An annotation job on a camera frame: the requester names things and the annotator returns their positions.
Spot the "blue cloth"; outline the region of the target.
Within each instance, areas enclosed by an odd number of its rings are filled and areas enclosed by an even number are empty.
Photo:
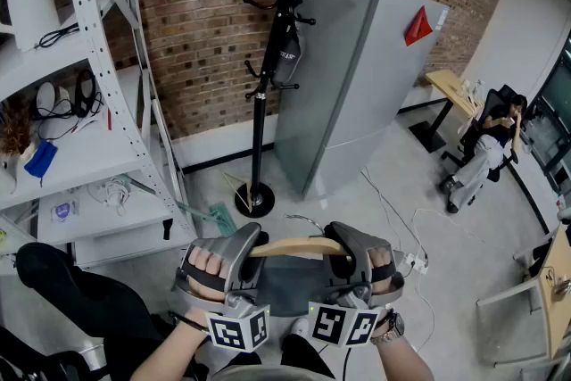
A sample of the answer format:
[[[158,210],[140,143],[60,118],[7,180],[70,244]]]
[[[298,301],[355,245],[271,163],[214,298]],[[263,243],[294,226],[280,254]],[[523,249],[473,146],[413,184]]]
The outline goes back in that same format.
[[[30,176],[39,179],[40,186],[43,185],[44,175],[57,152],[58,148],[52,142],[42,139],[31,159],[24,165],[24,169]]]

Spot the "black office chair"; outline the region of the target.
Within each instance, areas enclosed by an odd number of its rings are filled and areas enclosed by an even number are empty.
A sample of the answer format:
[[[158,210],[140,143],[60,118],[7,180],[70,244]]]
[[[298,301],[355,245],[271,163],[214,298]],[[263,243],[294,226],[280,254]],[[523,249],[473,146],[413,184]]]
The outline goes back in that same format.
[[[491,89],[486,97],[480,118],[470,123],[467,132],[460,139],[463,147],[462,158],[459,159],[452,153],[444,151],[441,159],[450,159],[462,167],[475,156],[476,143],[483,135],[496,138],[502,150],[503,161],[497,167],[490,168],[487,179],[497,183],[504,167],[510,162],[518,164],[519,124],[521,113],[526,107],[526,98],[517,95],[507,85],[504,85],[501,90]]]
[[[75,266],[71,257],[38,242],[15,256],[21,282],[50,302],[79,329],[103,339],[105,365],[92,370],[78,352],[45,356],[0,326],[0,379],[18,381],[14,370],[45,381],[129,381],[136,368],[164,339],[158,316],[121,282]]]

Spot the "silver refrigerator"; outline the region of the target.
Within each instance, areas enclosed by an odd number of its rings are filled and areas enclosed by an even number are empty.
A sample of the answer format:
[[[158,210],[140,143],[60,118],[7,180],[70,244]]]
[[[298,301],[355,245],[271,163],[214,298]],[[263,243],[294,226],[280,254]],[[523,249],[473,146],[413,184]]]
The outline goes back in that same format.
[[[404,35],[424,6],[433,32]],[[274,151],[294,191],[322,199],[356,179],[381,143],[450,12],[434,0],[302,0],[305,47],[280,95]]]

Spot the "teal flat mop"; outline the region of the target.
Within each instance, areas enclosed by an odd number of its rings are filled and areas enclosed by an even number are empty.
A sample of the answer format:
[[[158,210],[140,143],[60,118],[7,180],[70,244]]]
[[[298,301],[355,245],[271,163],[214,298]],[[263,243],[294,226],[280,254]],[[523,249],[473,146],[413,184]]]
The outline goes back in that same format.
[[[119,179],[125,183],[128,183],[129,185],[136,187],[139,190],[147,192],[148,194],[157,195],[157,193],[150,187],[145,186],[139,181],[131,178],[129,175],[119,174]],[[236,223],[233,221],[228,208],[224,203],[213,204],[209,208],[209,212],[199,211],[179,201],[176,201],[176,205],[181,211],[185,213],[191,214],[202,220],[215,223],[223,236],[231,236],[237,231]]]

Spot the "dark grey cap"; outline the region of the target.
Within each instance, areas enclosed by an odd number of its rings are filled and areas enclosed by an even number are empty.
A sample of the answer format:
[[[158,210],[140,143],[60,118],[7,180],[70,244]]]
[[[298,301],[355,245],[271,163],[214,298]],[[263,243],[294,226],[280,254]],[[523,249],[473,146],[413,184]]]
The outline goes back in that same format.
[[[302,58],[305,41],[302,28],[296,24],[289,26],[286,41],[279,51],[277,65],[273,76],[274,85],[282,87],[293,77],[295,69]]]

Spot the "wooden desk with black leg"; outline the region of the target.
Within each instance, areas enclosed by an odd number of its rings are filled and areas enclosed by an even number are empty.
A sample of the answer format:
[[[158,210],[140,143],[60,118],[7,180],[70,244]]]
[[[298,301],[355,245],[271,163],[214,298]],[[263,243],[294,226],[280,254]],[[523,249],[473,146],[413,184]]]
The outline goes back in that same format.
[[[445,141],[438,134],[438,128],[451,109],[456,106],[472,119],[483,108],[483,103],[469,94],[469,83],[461,80],[451,70],[429,72],[426,79],[445,96],[446,101],[434,121],[421,121],[410,126],[409,131],[429,153],[433,153],[445,146]]]

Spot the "grey garment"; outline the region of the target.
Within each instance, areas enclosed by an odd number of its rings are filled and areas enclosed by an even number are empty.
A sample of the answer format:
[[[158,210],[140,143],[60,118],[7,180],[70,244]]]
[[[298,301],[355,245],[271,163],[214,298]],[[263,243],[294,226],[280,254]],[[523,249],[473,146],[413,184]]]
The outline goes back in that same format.
[[[329,297],[326,261],[297,256],[268,257],[261,265],[255,297],[258,307],[269,306],[272,316],[301,317],[310,302],[333,304]]]

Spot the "white metal shelving unit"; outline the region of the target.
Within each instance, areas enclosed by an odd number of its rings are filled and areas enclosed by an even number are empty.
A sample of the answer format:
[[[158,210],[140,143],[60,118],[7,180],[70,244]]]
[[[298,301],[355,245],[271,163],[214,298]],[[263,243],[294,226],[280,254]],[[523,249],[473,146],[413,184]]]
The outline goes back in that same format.
[[[95,75],[103,105],[95,116],[80,119],[73,102],[84,69]],[[70,116],[37,115],[37,91],[45,82],[69,92]],[[15,271],[17,251],[31,242],[70,248],[82,267],[189,244],[194,224],[176,205],[186,200],[186,190],[153,81],[138,0],[0,0],[0,103],[14,95],[29,107],[31,143],[14,155],[15,191],[0,196],[0,276]],[[40,186],[24,165],[42,139],[58,152]],[[79,216],[53,223],[50,209],[71,199],[79,201]],[[173,219],[169,241],[162,238],[165,219]]]

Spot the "dried brown plant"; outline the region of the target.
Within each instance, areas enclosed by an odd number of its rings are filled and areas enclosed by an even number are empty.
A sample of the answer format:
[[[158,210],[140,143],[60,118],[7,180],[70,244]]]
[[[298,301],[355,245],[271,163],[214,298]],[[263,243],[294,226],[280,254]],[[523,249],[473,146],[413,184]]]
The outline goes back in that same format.
[[[19,95],[0,103],[0,153],[21,155],[31,143],[29,107]]]

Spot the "person's left forearm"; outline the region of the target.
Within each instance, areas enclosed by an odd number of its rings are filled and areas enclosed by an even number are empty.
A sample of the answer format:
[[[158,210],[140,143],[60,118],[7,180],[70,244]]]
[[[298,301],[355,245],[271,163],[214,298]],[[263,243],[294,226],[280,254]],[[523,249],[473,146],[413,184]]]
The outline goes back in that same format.
[[[205,338],[203,331],[179,322],[129,381],[182,381],[187,366]]]

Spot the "white round device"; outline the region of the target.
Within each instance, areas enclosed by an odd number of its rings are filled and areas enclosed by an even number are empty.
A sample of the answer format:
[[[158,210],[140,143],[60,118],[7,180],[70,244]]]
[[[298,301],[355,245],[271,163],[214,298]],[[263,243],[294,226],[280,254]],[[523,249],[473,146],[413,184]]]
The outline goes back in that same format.
[[[50,82],[43,83],[37,91],[36,113],[43,118],[70,116],[69,92],[64,87],[55,87]]]

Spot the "person's left hand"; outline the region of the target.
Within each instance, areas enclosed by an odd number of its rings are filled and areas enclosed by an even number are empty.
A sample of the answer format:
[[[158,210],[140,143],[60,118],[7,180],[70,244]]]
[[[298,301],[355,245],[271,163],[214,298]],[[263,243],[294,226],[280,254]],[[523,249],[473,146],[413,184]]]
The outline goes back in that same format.
[[[211,276],[223,278],[224,280],[228,277],[229,263],[216,253],[211,253],[206,249],[194,247],[188,256],[187,263]],[[205,286],[193,277],[188,279],[188,284],[192,294],[204,300],[213,302],[223,302],[225,300],[223,291]]]

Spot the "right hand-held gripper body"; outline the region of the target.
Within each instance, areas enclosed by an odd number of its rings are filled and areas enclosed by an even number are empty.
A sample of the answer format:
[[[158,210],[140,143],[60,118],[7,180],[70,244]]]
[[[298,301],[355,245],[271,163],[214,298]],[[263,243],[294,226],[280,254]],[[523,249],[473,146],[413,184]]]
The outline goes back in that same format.
[[[394,290],[373,294],[369,283],[343,286],[317,302],[309,302],[309,337],[336,347],[358,347],[369,342],[380,311],[387,309],[401,296],[403,275],[390,275]]]

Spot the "wooden hanger with metal hook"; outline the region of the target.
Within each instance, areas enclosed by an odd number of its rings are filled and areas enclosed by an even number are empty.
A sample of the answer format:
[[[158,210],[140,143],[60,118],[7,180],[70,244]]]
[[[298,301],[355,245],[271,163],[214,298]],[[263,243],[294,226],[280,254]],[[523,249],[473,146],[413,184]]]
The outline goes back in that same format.
[[[286,219],[299,219],[316,227],[320,234],[306,238],[288,238],[276,242],[256,246],[251,249],[251,258],[268,258],[276,256],[294,256],[297,254],[318,254],[348,256],[342,245],[333,239],[325,237],[325,229],[314,219],[298,214],[285,214]]]

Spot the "wooden triangle frame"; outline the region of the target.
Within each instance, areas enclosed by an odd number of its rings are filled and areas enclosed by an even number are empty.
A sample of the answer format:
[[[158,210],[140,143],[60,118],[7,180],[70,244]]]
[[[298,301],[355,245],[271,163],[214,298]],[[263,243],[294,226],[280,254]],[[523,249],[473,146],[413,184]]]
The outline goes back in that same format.
[[[235,196],[245,207],[246,213],[250,214],[253,208],[251,197],[251,181],[236,177],[225,171],[222,171],[222,176],[226,180],[229,187],[234,191]]]

